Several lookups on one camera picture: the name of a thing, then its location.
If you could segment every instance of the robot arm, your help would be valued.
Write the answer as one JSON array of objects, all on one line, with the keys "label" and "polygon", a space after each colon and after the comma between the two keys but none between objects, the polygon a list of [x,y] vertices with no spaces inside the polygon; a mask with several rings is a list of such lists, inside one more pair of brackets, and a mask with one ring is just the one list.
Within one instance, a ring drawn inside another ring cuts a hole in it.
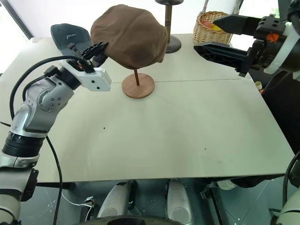
[{"label": "robot arm", "polygon": [[250,35],[256,40],[248,51],[215,42],[195,45],[194,49],[205,59],[234,67],[240,76],[245,76],[251,68],[264,68],[268,74],[280,69],[293,73],[294,79],[300,79],[297,61],[300,56],[300,35],[292,25],[280,23],[273,15],[261,19],[228,15],[214,23],[229,33]]},{"label": "robot arm", "polygon": [[39,150],[58,113],[80,85],[91,91],[109,91],[111,79],[90,61],[84,65],[62,60],[61,69],[50,67],[46,77],[32,84],[13,119],[0,151],[0,224],[18,224],[20,201],[32,197],[38,171],[33,169]]}]

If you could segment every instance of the wooden hat stand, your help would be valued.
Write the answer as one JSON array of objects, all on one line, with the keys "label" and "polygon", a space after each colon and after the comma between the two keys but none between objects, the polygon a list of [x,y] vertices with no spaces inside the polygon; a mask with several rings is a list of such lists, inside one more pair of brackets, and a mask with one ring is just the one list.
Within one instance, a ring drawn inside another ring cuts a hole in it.
[{"label": "wooden hat stand", "polygon": [[134,70],[134,74],[129,75],[122,82],[122,90],[130,98],[145,98],[154,90],[154,80],[146,74],[140,74]]}]

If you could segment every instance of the floor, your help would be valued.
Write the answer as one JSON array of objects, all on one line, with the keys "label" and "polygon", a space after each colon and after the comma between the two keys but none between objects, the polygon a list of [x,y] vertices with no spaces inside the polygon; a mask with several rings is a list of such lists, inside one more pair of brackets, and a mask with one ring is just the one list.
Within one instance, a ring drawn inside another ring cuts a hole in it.
[{"label": "floor", "polygon": [[[165,184],[167,179],[138,180],[136,207],[133,214],[165,217]],[[195,225],[218,225],[212,200],[202,200],[200,192],[204,188],[201,179],[182,179],[195,216]],[[230,191],[221,190],[221,198],[230,225],[269,225],[272,213],[268,208],[281,209],[283,178],[266,180],[253,188],[236,187]],[[94,196],[96,212],[107,193],[117,181],[79,182],[64,195],[74,203],[83,203],[89,196]],[[289,186],[291,196],[296,188]],[[54,215],[58,190],[50,187],[37,187],[33,197],[21,204],[23,225],[51,225]],[[80,207],[73,206],[64,199],[60,203],[58,225],[72,225],[79,222]]]}]

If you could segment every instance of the table surface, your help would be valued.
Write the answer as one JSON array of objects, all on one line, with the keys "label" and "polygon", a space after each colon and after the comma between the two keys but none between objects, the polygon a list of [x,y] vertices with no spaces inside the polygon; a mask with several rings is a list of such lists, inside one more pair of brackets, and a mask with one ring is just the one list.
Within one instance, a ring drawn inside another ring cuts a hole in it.
[{"label": "table surface", "polygon": [[[224,177],[284,173],[293,152],[251,79],[208,62],[193,50],[190,34],[176,35],[182,48],[139,72],[155,81],[153,93],[131,99],[121,89],[132,71],[111,59],[102,66],[109,92],[83,87],[58,115],[49,137],[64,181],[176,177]],[[28,44],[0,77],[0,120],[10,123],[13,85],[34,63],[60,55],[51,38]],[[36,69],[22,87],[43,74]],[[0,126],[0,143],[8,128]],[[36,168],[39,182],[58,173],[44,142]]]}]

